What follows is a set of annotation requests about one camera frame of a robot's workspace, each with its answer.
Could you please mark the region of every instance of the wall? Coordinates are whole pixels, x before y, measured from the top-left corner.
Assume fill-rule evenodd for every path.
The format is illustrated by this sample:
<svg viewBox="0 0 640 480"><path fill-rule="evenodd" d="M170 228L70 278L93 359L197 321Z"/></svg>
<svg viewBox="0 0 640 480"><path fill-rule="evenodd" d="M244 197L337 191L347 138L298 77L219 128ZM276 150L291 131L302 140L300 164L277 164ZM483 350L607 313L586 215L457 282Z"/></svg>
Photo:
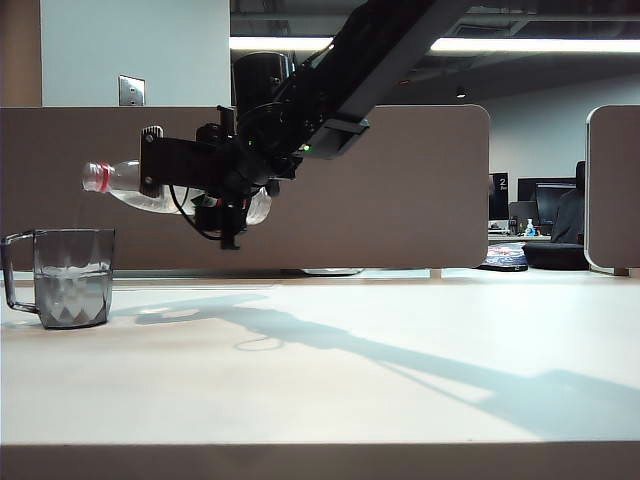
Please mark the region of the wall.
<svg viewBox="0 0 640 480"><path fill-rule="evenodd" d="M518 177L573 176L585 158L586 119L606 104L640 104L640 75L540 90L481 102L491 115L490 171Z"/></svg>
<svg viewBox="0 0 640 480"><path fill-rule="evenodd" d="M192 138L198 126L218 119L217 111L0 110L6 133L0 143L1 200L11 206L3 212L0 234L34 227L115 227L118 269L440 268L482 262L486 112L469 106L382 107L369 118L372 131L339 161L306 159L298 178L283 182L269 217L239 235L241 250L230 252L202 239L180 215L144 212L80 187L87 160L136 158L141 128L162 125L178 138ZM467 127L465 142L459 125ZM376 129L384 134L374 134ZM37 141L30 135L34 131ZM396 141L389 144L389 138ZM425 157L425 143L432 145L431 158ZM467 207L460 211L460 204ZM14 256L17 269L29 265L29 242L24 246Z"/></svg>
<svg viewBox="0 0 640 480"><path fill-rule="evenodd" d="M0 0L0 105L42 104L40 1Z"/></svg>
<svg viewBox="0 0 640 480"><path fill-rule="evenodd" d="M147 105L229 105L226 0L41 0L45 106L118 105L119 74Z"/></svg>

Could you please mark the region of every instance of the office chair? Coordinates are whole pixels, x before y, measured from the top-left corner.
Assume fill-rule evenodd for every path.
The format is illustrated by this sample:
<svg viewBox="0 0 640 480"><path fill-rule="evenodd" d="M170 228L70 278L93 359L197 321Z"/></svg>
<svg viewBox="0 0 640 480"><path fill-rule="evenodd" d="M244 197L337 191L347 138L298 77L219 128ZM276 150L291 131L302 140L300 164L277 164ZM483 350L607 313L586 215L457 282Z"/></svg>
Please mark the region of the office chair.
<svg viewBox="0 0 640 480"><path fill-rule="evenodd" d="M547 270L588 270L584 256L585 162L576 165L576 188L560 197L550 243L528 243L527 263Z"/></svg>

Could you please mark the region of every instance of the fluorescent light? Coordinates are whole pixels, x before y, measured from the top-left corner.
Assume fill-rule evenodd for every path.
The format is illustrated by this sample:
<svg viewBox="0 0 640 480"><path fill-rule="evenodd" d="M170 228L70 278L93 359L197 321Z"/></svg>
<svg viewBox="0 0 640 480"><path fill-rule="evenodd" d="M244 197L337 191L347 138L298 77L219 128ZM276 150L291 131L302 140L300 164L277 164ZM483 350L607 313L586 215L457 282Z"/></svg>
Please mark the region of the fluorescent light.
<svg viewBox="0 0 640 480"><path fill-rule="evenodd" d="M231 50L322 50L333 37L229 37Z"/></svg>
<svg viewBox="0 0 640 480"><path fill-rule="evenodd" d="M332 37L230 37L231 50L322 50ZM640 53L640 40L566 40L555 38L440 38L433 52Z"/></svg>
<svg viewBox="0 0 640 480"><path fill-rule="evenodd" d="M640 40L564 40L549 38L440 38L433 52L640 53Z"/></svg>

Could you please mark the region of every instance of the light switch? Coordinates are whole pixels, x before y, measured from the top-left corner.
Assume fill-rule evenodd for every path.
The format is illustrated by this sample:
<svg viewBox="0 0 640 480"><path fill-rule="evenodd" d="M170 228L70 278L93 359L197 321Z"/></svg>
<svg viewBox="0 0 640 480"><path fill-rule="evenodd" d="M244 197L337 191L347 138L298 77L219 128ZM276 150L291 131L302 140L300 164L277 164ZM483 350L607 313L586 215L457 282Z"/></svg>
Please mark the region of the light switch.
<svg viewBox="0 0 640 480"><path fill-rule="evenodd" d="M144 106L144 80L141 78L118 76L120 106Z"/></svg>

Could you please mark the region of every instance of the robotic arm link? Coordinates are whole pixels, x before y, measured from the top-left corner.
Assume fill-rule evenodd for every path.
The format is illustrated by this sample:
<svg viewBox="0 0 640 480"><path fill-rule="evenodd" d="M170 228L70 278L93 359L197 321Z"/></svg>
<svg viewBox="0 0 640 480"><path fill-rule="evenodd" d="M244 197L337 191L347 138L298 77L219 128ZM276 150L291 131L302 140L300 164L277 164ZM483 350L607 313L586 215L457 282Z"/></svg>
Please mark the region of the robotic arm link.
<svg viewBox="0 0 640 480"><path fill-rule="evenodd" d="M369 0L295 71L278 53L243 57L234 65L237 120L218 107L220 124L200 127L195 141L142 131L140 192L155 197L162 185L206 191L195 222L185 217L221 248L237 249L252 197L263 187L276 196L278 182L295 178L305 157L344 153L369 127L368 112L469 3Z"/></svg>

